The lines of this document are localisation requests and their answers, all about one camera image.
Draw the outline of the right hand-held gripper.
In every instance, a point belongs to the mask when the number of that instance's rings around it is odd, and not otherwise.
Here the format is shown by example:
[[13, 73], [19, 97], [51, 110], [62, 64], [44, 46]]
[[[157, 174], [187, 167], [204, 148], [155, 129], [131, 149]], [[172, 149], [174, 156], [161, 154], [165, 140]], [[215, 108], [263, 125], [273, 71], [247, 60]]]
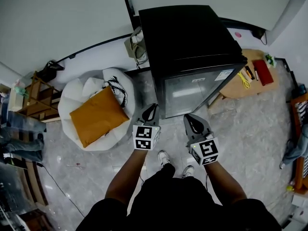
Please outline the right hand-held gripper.
[[[189, 140], [194, 140], [197, 136], [206, 136], [212, 132], [209, 123], [197, 115], [185, 114], [183, 121]], [[202, 137], [197, 142], [190, 143], [189, 153], [198, 165], [211, 164], [218, 158], [218, 139], [213, 135]]]

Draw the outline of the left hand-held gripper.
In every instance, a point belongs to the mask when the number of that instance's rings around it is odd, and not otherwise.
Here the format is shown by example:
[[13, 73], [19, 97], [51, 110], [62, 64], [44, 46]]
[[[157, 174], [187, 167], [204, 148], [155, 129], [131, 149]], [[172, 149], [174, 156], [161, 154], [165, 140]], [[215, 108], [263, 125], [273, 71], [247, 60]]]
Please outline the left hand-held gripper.
[[133, 145], [135, 150], [153, 150], [159, 136], [160, 108], [156, 103], [148, 104], [142, 108], [138, 115], [138, 123], [133, 125]]

